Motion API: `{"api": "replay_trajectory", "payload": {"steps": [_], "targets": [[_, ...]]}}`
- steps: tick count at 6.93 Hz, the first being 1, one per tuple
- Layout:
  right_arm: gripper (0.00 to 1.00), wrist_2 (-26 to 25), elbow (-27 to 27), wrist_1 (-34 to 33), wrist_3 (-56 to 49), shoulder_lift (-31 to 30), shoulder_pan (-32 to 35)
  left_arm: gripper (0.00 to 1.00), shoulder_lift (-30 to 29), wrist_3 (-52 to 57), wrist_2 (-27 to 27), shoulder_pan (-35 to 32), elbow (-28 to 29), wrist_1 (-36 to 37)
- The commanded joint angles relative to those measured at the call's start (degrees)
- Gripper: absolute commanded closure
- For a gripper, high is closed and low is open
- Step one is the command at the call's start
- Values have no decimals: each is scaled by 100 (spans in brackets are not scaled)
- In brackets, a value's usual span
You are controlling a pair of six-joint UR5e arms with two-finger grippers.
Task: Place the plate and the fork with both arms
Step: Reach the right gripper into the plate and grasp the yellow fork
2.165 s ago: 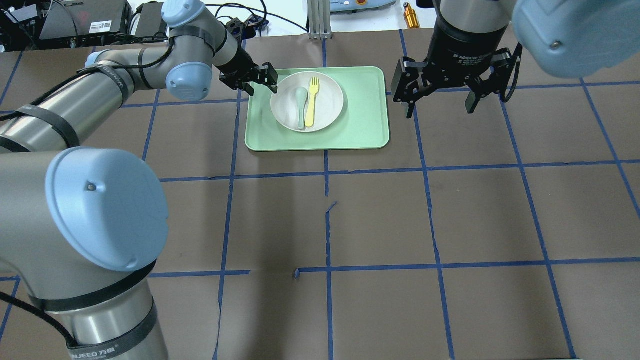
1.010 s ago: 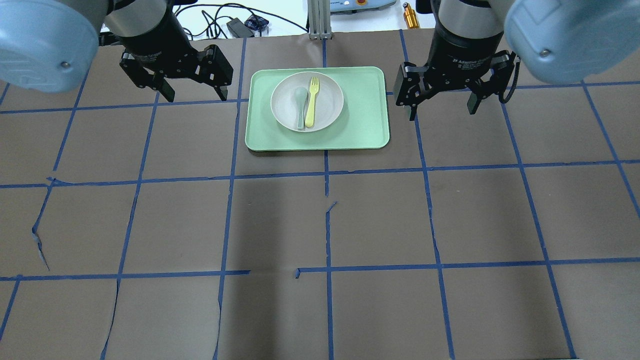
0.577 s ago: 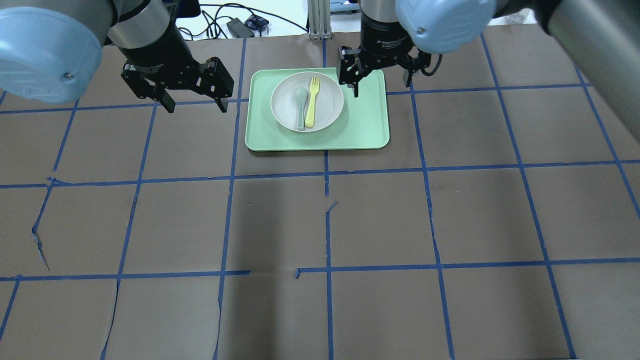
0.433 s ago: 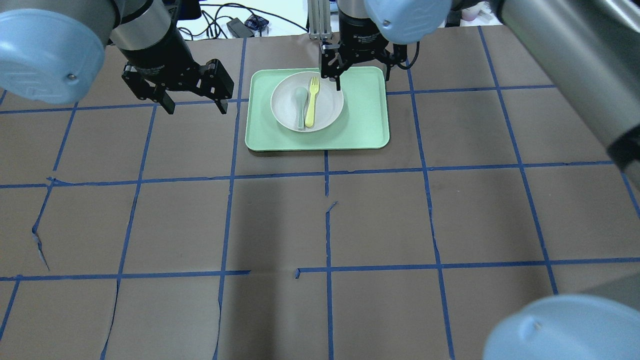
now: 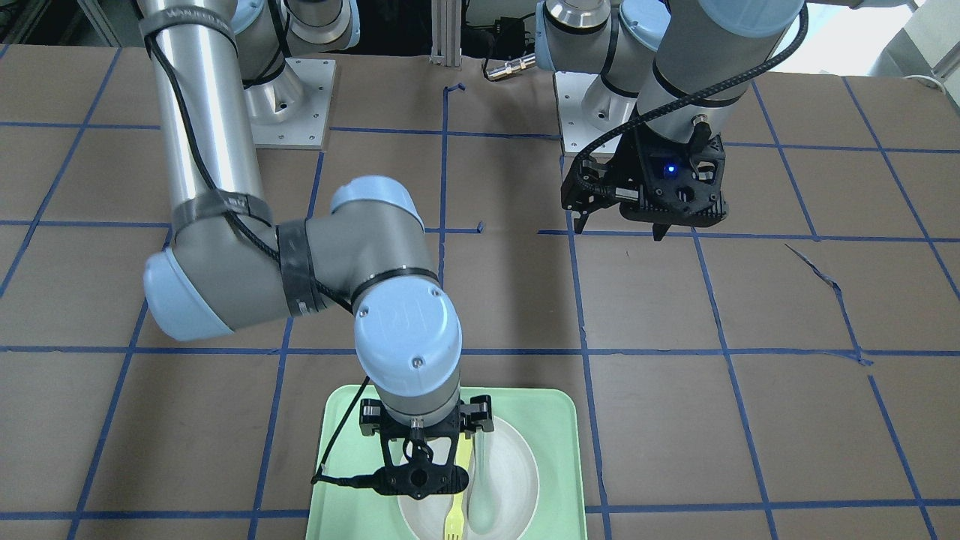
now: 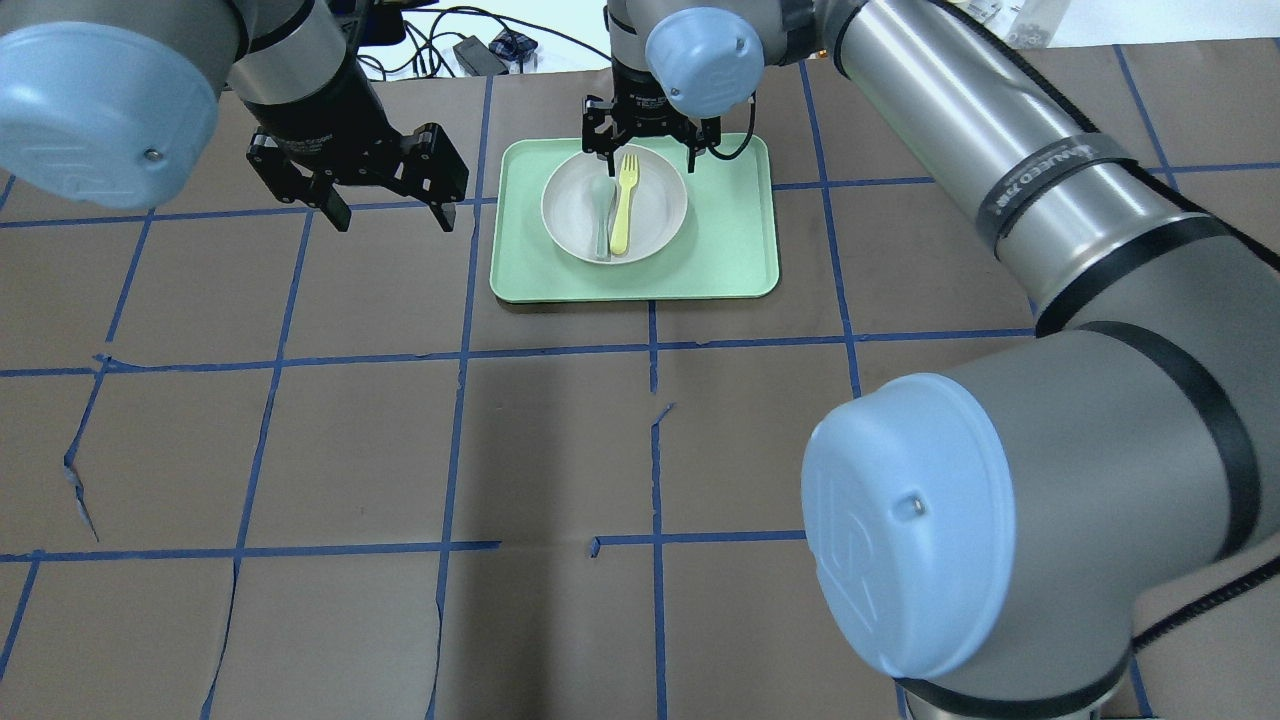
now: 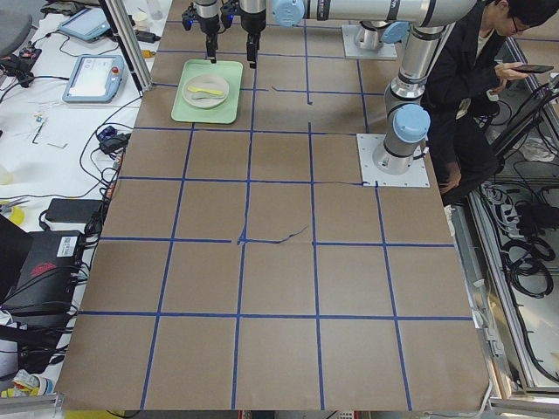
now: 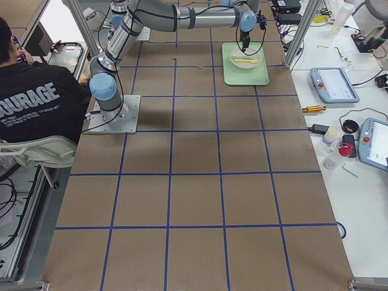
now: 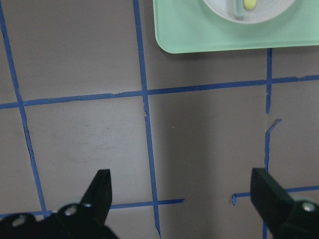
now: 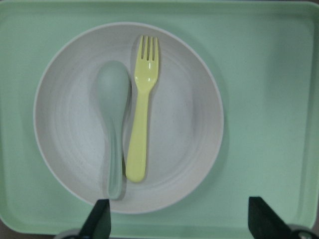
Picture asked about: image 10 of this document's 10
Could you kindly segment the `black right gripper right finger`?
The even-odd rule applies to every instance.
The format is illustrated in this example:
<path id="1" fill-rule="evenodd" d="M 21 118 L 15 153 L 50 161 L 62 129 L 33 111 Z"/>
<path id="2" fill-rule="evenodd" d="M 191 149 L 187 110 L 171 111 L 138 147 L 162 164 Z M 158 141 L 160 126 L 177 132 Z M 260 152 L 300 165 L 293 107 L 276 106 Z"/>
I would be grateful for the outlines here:
<path id="1" fill-rule="evenodd" d="M 249 198 L 249 231 L 254 239 L 297 238 L 261 197 Z"/>

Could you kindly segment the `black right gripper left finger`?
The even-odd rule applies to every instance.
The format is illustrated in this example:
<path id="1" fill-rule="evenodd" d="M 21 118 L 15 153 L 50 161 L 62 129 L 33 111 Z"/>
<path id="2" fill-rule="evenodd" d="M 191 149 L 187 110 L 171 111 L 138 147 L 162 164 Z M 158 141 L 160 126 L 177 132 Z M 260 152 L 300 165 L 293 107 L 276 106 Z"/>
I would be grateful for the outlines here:
<path id="1" fill-rule="evenodd" d="M 110 237 L 110 203 L 108 199 L 98 200 L 82 226 L 80 239 L 108 239 Z"/>

